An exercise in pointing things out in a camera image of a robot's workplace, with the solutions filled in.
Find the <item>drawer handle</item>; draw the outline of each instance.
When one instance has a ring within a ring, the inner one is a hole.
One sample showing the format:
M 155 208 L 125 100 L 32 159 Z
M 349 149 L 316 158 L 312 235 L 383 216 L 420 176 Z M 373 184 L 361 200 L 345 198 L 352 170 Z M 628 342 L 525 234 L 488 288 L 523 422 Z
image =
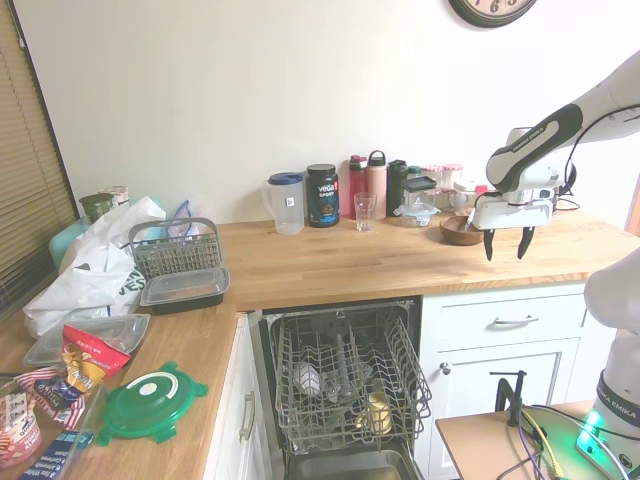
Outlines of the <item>drawer handle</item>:
M 537 322 L 540 320 L 539 318 L 533 318 L 531 315 L 527 315 L 522 320 L 500 320 L 500 318 L 496 318 L 493 321 L 494 325 L 529 325 L 530 323 Z
M 249 415 L 249 425 L 244 427 L 244 419 L 247 416 L 247 405 L 251 405 L 251 414 Z M 240 429 L 240 441 L 242 438 L 249 441 L 251 432 L 253 431 L 253 423 L 256 420 L 256 394 L 254 392 L 247 393 L 244 396 L 244 412 L 242 413 L 243 427 Z

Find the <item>window blind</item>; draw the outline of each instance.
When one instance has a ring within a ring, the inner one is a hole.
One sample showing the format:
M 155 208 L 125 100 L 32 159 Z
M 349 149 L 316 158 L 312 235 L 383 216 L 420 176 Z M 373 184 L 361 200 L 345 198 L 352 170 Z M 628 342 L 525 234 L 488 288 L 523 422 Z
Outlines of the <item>window blind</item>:
M 37 80 L 0 0 L 0 320 L 55 275 L 49 240 L 76 218 Z

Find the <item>wooden table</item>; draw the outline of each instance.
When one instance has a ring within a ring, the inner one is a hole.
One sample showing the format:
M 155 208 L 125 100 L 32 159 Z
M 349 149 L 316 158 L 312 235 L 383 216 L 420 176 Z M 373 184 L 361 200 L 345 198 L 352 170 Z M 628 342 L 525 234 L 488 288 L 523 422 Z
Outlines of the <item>wooden table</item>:
M 593 402 L 588 401 L 567 403 L 558 408 L 575 417 L 583 418 L 592 405 Z M 528 411 L 547 431 L 547 439 L 567 478 L 607 478 L 576 450 L 579 432 L 577 426 L 551 413 Z M 436 426 L 462 480 L 496 480 L 502 472 L 527 458 L 518 429 L 509 427 L 507 418 L 507 412 L 498 412 L 436 420 Z M 550 465 L 546 453 L 544 459 L 547 465 Z M 542 471 L 546 475 L 550 470 L 543 468 Z M 533 479 L 533 467 L 529 462 L 510 473 L 505 480 Z

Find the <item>dishwasher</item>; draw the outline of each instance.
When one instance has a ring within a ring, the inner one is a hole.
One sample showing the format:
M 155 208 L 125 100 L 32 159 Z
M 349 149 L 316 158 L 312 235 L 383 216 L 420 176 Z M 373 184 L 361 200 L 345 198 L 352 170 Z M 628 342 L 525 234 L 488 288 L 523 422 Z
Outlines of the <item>dishwasher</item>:
M 421 298 L 249 313 L 275 480 L 422 480 Z

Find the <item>dishwasher rack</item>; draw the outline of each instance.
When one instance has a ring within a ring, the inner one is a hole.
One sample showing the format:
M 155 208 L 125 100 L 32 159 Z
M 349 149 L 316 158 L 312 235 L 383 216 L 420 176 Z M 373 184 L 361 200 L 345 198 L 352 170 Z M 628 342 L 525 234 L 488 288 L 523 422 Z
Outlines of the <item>dishwasher rack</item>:
M 385 305 L 283 318 L 275 407 L 290 453 L 381 448 L 424 430 L 431 391 L 401 312 Z

